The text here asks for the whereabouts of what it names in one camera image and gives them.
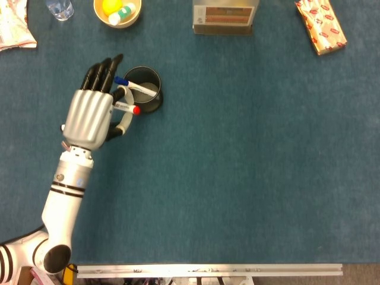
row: box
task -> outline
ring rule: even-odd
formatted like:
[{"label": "box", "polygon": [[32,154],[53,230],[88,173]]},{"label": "box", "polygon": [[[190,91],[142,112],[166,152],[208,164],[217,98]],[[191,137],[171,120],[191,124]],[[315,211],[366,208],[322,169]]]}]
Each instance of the box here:
[{"label": "box", "polygon": [[193,0],[196,34],[252,34],[259,0]]}]

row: yellow ball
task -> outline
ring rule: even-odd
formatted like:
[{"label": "yellow ball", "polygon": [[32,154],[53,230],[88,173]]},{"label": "yellow ball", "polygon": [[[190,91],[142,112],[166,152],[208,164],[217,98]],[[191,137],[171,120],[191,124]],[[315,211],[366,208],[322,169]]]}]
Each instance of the yellow ball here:
[{"label": "yellow ball", "polygon": [[103,0],[102,7],[103,12],[107,16],[110,16],[112,13],[115,13],[123,8],[123,2],[122,0]]}]

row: red and white package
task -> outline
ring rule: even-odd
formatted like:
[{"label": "red and white package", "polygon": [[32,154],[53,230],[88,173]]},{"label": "red and white package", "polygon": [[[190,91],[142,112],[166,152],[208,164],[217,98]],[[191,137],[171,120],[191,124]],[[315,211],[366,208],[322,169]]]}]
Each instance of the red and white package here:
[{"label": "red and white package", "polygon": [[318,55],[346,46],[347,39],[329,0],[300,0],[296,6]]},{"label": "red and white package", "polygon": [[28,29],[26,5],[27,0],[0,0],[0,51],[37,46]]}]

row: blue marker cap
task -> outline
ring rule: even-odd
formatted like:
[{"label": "blue marker cap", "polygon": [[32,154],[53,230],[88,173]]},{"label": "blue marker cap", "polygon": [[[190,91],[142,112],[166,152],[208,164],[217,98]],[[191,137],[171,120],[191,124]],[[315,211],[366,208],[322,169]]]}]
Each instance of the blue marker cap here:
[{"label": "blue marker cap", "polygon": [[118,76],[116,76],[116,77],[113,79],[113,82],[115,82],[116,84],[124,85],[124,86],[128,86],[128,84],[129,84],[129,81],[128,81],[128,80],[123,79],[123,78],[118,77]]}]

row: black cup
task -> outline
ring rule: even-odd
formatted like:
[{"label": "black cup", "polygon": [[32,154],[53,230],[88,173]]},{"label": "black cup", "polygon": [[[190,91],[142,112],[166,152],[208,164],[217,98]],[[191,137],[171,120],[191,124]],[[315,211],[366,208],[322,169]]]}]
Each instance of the black cup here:
[{"label": "black cup", "polygon": [[129,70],[124,75],[124,79],[156,92],[156,95],[151,97],[140,91],[131,89],[135,104],[140,107],[143,113],[154,112],[162,105],[161,78],[154,69],[147,66],[138,66]]}]

